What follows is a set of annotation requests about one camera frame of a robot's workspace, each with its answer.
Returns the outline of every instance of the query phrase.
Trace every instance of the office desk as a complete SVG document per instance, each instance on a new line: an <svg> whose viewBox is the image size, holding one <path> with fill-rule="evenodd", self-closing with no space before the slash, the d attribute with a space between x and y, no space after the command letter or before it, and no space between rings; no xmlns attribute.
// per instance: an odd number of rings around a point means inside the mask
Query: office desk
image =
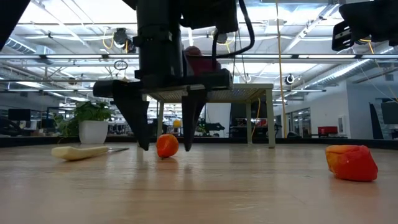
<svg viewBox="0 0 398 224"><path fill-rule="evenodd" d="M251 121L251 103L259 97L266 95L267 98L267 120L269 130L269 147L275 148L275 129L274 129L274 105L272 102L273 84L234 84L230 90L212 91L208 94L208 103L245 103L246 118ZM185 90L163 91L161 93L149 94L153 99L160 102L158 124L163 121L165 103L181 103L181 97L187 95ZM247 136L248 144L252 143L252 126L248 122Z"/></svg>

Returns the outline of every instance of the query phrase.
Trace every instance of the potted plant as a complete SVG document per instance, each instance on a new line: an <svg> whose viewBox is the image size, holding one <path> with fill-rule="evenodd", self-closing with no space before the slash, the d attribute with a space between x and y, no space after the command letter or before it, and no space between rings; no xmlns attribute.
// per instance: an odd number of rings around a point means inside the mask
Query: potted plant
<svg viewBox="0 0 398 224"><path fill-rule="evenodd" d="M114 112L107 103L79 103L73 110L75 115L69 121L56 116L55 121L63 136L79 135L82 144L103 144L108 134L108 119Z"/></svg>

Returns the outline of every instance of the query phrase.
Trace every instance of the wooden tabletop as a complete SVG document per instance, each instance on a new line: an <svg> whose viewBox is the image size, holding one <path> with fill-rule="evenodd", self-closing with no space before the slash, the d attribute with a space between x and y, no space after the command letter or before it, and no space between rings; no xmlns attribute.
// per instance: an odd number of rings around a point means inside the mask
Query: wooden tabletop
<svg viewBox="0 0 398 224"><path fill-rule="evenodd" d="M379 178L358 183L332 177L321 145L194 144L163 161L130 146L78 162L52 158L54 146L2 148L0 223L398 220L398 151L373 150Z"/></svg>

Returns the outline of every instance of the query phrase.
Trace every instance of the red object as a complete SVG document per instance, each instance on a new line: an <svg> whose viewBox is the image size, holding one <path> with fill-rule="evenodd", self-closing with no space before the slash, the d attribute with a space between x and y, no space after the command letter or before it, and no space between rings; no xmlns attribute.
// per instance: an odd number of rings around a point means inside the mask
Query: red object
<svg viewBox="0 0 398 224"><path fill-rule="evenodd" d="M178 151L178 139L172 134L161 135L156 142L157 155L164 159L174 156Z"/></svg>
<svg viewBox="0 0 398 224"><path fill-rule="evenodd" d="M267 120L266 119L261 119L260 122L258 122L258 126L263 127L267 126Z"/></svg>
<svg viewBox="0 0 398 224"><path fill-rule="evenodd" d="M186 55L202 56L201 51L198 47L191 46L185 49ZM213 62L209 58L195 58L187 57L188 63L190 64L195 76L201 75L204 72L214 72ZM217 62L216 70L221 69L221 64Z"/></svg>
<svg viewBox="0 0 398 224"><path fill-rule="evenodd" d="M326 148L329 170L336 178L353 181L377 179L378 168L366 146L329 146Z"/></svg>
<svg viewBox="0 0 398 224"><path fill-rule="evenodd" d="M318 127L318 134L337 134L337 126Z"/></svg>

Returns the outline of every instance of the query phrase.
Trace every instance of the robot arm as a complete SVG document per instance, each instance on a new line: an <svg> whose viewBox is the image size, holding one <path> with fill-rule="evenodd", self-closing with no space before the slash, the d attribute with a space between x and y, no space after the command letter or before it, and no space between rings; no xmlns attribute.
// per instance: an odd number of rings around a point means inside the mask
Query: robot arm
<svg viewBox="0 0 398 224"><path fill-rule="evenodd" d="M250 44L237 52L224 55L216 54L216 44L219 35L238 30L236 0L123 1L137 11L138 34L133 37L132 44L139 51L140 69L135 71L135 77L140 81L96 82L93 94L114 99L140 146L148 150L146 114L149 102L142 100L143 94L170 90L186 91L188 95L182 97L182 121L185 150L189 151L200 112L207 102L207 93L232 87L231 73L227 69L217 69L220 65L216 59L234 57L254 45L254 31L244 0L239 0L239 5L248 26ZM191 29L215 26L217 32L213 37L212 55L210 57L185 56L180 26ZM197 61L196 67L190 63L192 61ZM192 85L203 88L191 90Z"/></svg>

